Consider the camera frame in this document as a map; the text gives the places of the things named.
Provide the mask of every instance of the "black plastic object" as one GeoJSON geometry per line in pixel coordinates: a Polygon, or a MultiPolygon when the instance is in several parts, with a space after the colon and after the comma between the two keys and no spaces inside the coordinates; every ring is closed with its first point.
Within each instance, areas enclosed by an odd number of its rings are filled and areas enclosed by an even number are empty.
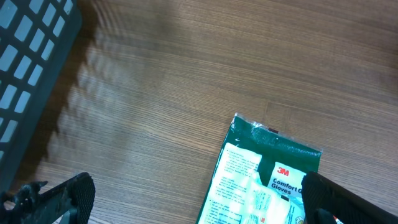
{"type": "Polygon", "coordinates": [[[10,187],[80,27],[76,0],[0,0],[0,192],[10,187]]]}
{"type": "Polygon", "coordinates": [[[309,172],[302,181],[303,202],[308,224],[398,223],[398,218],[371,204],[315,172],[309,172]]]}
{"type": "Polygon", "coordinates": [[[86,224],[94,205],[95,186],[88,173],[81,173],[39,195],[47,182],[23,185],[14,196],[0,195],[0,224],[50,224],[62,217],[63,224],[86,224]],[[6,210],[4,202],[15,203],[6,210]]]}

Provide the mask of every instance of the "black plastic crate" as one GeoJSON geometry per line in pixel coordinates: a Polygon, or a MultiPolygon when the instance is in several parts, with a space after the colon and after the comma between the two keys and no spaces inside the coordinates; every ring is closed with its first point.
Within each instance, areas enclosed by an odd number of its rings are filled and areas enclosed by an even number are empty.
{"type": "Polygon", "coordinates": [[[10,187],[80,27],[76,0],[0,0],[0,192],[10,187]]]}

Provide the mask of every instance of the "white label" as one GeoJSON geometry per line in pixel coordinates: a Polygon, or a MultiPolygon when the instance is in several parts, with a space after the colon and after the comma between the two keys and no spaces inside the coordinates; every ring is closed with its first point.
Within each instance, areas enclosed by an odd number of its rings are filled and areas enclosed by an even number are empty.
{"type": "Polygon", "coordinates": [[[305,212],[303,205],[296,205],[290,200],[290,210],[285,224],[304,224],[305,212]]]}
{"type": "Polygon", "coordinates": [[[239,224],[248,184],[261,155],[230,143],[224,147],[203,207],[199,224],[239,224]]]}
{"type": "Polygon", "coordinates": [[[291,168],[285,164],[281,164],[280,162],[275,162],[275,167],[272,171],[268,187],[276,189],[282,194],[302,198],[301,181],[304,176],[305,173],[302,171],[291,168]]]}
{"type": "Polygon", "coordinates": [[[281,198],[275,190],[251,182],[245,208],[246,213],[242,224],[284,224],[290,210],[290,202],[281,198]]]}

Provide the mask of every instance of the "wooden floor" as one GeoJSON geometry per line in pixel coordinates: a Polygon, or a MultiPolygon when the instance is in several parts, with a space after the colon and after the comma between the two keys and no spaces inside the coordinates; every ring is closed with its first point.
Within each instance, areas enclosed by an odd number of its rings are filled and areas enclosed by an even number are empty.
{"type": "Polygon", "coordinates": [[[83,27],[17,180],[79,172],[93,223],[194,223],[235,112],[323,148],[398,215],[398,2],[79,0],[83,27]]]}

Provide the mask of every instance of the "red logo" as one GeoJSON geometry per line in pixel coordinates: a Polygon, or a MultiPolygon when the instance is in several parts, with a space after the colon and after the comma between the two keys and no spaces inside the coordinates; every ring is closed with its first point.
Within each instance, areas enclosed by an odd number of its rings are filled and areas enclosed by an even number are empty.
{"type": "Polygon", "coordinates": [[[278,169],[278,173],[283,174],[285,176],[289,176],[289,171],[281,167],[278,169]]]}

